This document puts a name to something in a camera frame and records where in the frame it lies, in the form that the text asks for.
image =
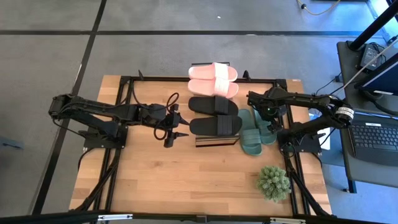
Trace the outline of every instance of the laptop keyboard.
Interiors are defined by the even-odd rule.
[[[382,150],[398,150],[398,129],[377,126],[352,125],[354,146]]]

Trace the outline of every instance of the small plant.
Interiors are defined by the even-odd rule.
[[[285,170],[276,166],[266,166],[261,169],[257,188],[267,200],[278,202],[286,199],[286,195],[291,193],[290,181],[285,174]]]

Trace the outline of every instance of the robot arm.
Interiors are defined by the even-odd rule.
[[[52,119],[74,119],[89,126],[89,131],[79,131],[91,142],[97,140],[98,146],[105,142],[126,142],[127,126],[143,125],[165,131],[165,147],[171,147],[175,138],[187,136],[184,133],[173,133],[178,124],[189,124],[177,113],[178,105],[173,105],[167,113],[163,105],[109,105],[97,101],[86,100],[79,96],[59,95],[53,98],[49,115]],[[103,121],[95,115],[110,117],[112,121]]]
[[[324,128],[347,128],[354,117],[352,107],[342,100],[328,95],[289,93],[279,87],[273,87],[264,94],[250,91],[248,105],[257,110],[263,120],[271,122],[268,128],[272,132],[279,132],[278,141],[281,146],[299,146],[304,136],[315,136],[317,131]],[[296,122],[290,129],[283,129],[276,119],[285,113],[286,105],[315,108],[322,115],[306,123]]]

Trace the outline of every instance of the wooden tabletop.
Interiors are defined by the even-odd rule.
[[[120,76],[105,75],[98,101],[114,104]],[[288,90],[303,92],[300,80],[287,80]],[[264,93],[271,85],[239,83],[233,98],[239,109],[250,109],[246,94],[249,90]],[[178,92],[179,112],[187,121],[195,118],[188,109],[192,93],[185,82],[134,82],[140,103],[165,105],[169,96]],[[294,121],[309,120],[308,109],[292,107]],[[176,131],[190,133],[180,125]],[[111,210],[132,213],[171,213],[208,215],[278,215],[291,216],[289,197],[274,203],[264,200],[255,183],[264,166],[285,169],[277,143],[262,146],[261,156],[249,156],[239,143],[234,146],[195,147],[195,135],[178,138],[174,146],[164,148],[154,137],[153,129],[143,126],[129,128],[127,144],[122,150]],[[82,160],[70,208],[76,208],[93,190],[100,176],[104,149],[94,149]],[[315,200],[331,213],[329,199],[319,161],[311,154],[301,153],[305,184]],[[107,186],[101,208],[104,207]],[[296,188],[298,209],[302,201]]]

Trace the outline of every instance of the slide sandal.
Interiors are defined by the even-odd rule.
[[[253,109],[253,112],[256,126],[260,130],[261,143],[267,145],[273,144],[276,141],[277,133],[272,134],[271,131],[268,130],[268,126],[271,122],[264,121],[257,110]]]
[[[215,80],[190,80],[188,89],[197,95],[223,96],[230,99],[238,93],[239,87],[236,83],[216,78]]]
[[[238,116],[242,118],[241,147],[246,154],[260,156],[262,153],[260,130],[254,125],[253,117],[247,109],[239,110]]]
[[[204,136],[233,136],[239,132],[242,119],[238,116],[218,115],[211,118],[196,118],[189,124],[192,134]]]
[[[191,79],[213,80],[215,78],[222,78],[224,80],[233,82],[238,78],[238,72],[235,68],[223,63],[212,63],[211,65],[202,65],[190,67],[188,70]]]
[[[216,116],[221,115],[238,115],[238,106],[231,100],[222,96],[198,97],[194,96],[189,99],[188,107],[190,110],[198,113]]]

